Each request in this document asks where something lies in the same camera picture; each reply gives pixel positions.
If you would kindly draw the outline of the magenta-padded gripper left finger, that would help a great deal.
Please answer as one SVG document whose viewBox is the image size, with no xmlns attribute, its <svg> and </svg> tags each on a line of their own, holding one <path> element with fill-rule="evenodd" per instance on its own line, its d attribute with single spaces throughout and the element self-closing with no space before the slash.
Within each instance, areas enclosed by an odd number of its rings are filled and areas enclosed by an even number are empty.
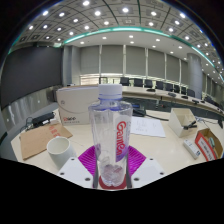
<svg viewBox="0 0 224 224">
<path fill-rule="evenodd" d="M 84 188 L 97 188 L 98 167 L 95 147 L 91 146 L 79 157 L 71 157 L 57 175 Z"/>
</svg>

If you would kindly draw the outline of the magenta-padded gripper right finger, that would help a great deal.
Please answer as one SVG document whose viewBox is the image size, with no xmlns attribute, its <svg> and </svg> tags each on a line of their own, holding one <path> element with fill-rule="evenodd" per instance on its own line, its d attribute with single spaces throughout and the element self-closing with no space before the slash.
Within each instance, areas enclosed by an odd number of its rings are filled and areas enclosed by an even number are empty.
<svg viewBox="0 0 224 224">
<path fill-rule="evenodd" d="M 127 155 L 126 183 L 128 189 L 141 188 L 166 176 L 160 164 L 130 146 Z"/>
</svg>

